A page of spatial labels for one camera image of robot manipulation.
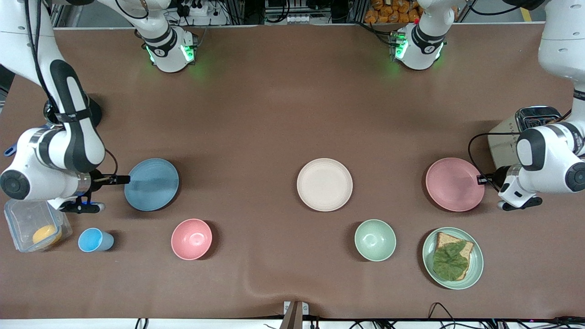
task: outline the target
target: plastic container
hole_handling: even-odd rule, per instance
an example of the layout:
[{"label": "plastic container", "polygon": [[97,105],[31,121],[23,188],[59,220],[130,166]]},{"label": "plastic container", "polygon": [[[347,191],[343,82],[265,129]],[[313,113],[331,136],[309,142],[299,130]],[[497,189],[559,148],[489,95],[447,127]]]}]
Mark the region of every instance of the plastic container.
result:
[{"label": "plastic container", "polygon": [[65,213],[46,201],[9,200],[4,205],[4,216],[14,246],[21,252],[45,250],[72,232]]}]

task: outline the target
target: pink plate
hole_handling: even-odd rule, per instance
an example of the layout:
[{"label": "pink plate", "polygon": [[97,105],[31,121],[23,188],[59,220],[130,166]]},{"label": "pink plate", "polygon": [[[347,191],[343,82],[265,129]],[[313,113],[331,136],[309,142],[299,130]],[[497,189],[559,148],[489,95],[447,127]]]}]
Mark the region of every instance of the pink plate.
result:
[{"label": "pink plate", "polygon": [[211,229],[202,220],[186,220],[173,231],[171,247],[179,258],[192,261],[205,255],[211,246]]},{"label": "pink plate", "polygon": [[479,172],[469,162],[446,157],[432,164],[426,173],[426,189],[441,207],[468,211],[481,202],[485,187],[477,184]]}]

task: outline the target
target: bread slice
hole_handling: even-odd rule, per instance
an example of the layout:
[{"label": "bread slice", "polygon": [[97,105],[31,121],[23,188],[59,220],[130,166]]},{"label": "bread slice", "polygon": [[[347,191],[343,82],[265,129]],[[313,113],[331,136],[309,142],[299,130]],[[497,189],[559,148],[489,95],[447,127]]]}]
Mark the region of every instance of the bread slice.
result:
[{"label": "bread slice", "polygon": [[[456,238],[453,235],[439,232],[439,234],[437,235],[437,247],[435,248],[435,250],[437,250],[438,248],[440,248],[446,244],[451,244],[451,243],[459,242],[462,240],[463,239]],[[458,277],[457,280],[455,280],[455,281],[461,281],[461,280],[463,280],[463,278],[465,278],[465,275],[467,274],[467,270],[469,270],[469,257],[472,254],[473,246],[474,246],[473,242],[467,241],[467,243],[465,243],[465,247],[463,247],[463,250],[461,250],[461,252],[459,252],[459,255],[462,255],[462,257],[467,259],[468,265],[467,265],[467,268],[461,274],[461,276]]]}]

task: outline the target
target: brown table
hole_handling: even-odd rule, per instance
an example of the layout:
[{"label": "brown table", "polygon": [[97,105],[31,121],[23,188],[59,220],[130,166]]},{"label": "brown table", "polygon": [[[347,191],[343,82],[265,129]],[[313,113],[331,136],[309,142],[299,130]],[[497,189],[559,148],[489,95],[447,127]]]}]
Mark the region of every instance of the brown table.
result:
[{"label": "brown table", "polygon": [[[47,252],[14,250],[0,221],[0,317],[256,317],[294,299],[336,318],[426,317],[435,301],[455,317],[585,314],[583,194],[505,213],[487,189],[480,206],[459,214],[423,192],[432,162],[467,159],[468,140],[518,108],[569,109],[571,85],[538,65],[541,31],[454,26],[441,59],[416,72],[391,63],[360,27],[210,29],[197,64],[177,74],[152,67],[131,30],[58,31],[64,57],[105,110],[99,133],[120,173],[163,157],[177,166],[180,193],[141,213],[123,187],[103,188],[94,198],[106,211],[68,215],[73,235]],[[0,116],[2,149],[43,123],[44,100],[15,79]],[[493,170],[485,140],[475,152]],[[310,210],[295,189],[318,157],[339,160],[354,179],[352,198],[332,213]],[[107,159],[100,168],[112,167]],[[171,251],[187,218],[213,227],[204,260]],[[387,261],[355,251],[353,232],[369,218],[396,231]],[[481,246],[485,270],[470,289],[443,289],[422,267],[423,239],[443,226]],[[113,231],[115,249],[79,251],[88,227]]]}]

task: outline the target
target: cup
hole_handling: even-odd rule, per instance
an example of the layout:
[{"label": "cup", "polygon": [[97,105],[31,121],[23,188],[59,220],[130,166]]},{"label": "cup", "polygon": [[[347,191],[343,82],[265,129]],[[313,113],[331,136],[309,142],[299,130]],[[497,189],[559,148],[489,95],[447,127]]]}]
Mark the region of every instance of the cup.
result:
[{"label": "cup", "polygon": [[113,236],[99,228],[88,228],[79,236],[77,241],[83,252],[105,251],[112,247]]}]

